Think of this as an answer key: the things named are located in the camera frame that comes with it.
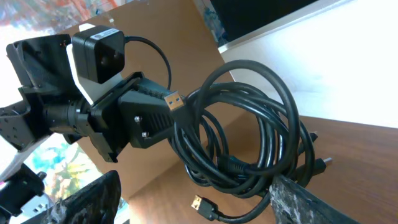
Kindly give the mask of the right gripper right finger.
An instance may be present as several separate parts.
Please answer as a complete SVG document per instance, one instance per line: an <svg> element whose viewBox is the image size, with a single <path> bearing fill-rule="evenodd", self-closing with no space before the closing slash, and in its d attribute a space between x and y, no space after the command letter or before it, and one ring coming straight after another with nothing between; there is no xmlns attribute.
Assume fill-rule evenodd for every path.
<svg viewBox="0 0 398 224"><path fill-rule="evenodd" d="M358 224L283 175L269 189L276 223Z"/></svg>

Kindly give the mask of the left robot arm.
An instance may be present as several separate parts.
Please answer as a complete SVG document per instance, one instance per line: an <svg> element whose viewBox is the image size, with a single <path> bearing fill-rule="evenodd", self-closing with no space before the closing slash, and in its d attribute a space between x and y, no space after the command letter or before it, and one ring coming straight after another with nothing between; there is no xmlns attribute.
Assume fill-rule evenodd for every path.
<svg viewBox="0 0 398 224"><path fill-rule="evenodd" d="M1 180L55 133L69 144L88 137L106 162L117 162L128 144L146 149L171 137L169 87L142 72L120 75L129 41L122 32L61 34L7 46L22 99L1 109L1 137L16 149Z"/></svg>

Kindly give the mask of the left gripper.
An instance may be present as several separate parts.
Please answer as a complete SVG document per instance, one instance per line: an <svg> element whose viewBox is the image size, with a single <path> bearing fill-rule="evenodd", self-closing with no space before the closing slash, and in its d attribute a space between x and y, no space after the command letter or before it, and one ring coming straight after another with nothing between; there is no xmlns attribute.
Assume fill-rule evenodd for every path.
<svg viewBox="0 0 398 224"><path fill-rule="evenodd" d="M142 72L134 72L94 105L82 104L75 132L88 137L106 162L117 163L128 139L132 147L146 149L172 137L174 121L164 100L169 94Z"/></svg>

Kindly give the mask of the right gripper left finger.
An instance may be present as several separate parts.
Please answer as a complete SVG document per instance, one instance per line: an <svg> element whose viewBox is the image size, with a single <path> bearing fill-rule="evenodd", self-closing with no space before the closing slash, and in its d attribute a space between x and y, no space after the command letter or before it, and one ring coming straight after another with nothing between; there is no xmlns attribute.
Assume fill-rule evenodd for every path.
<svg viewBox="0 0 398 224"><path fill-rule="evenodd" d="M119 174L111 170L65 200L30 219L31 223L113 224L121 198Z"/></svg>

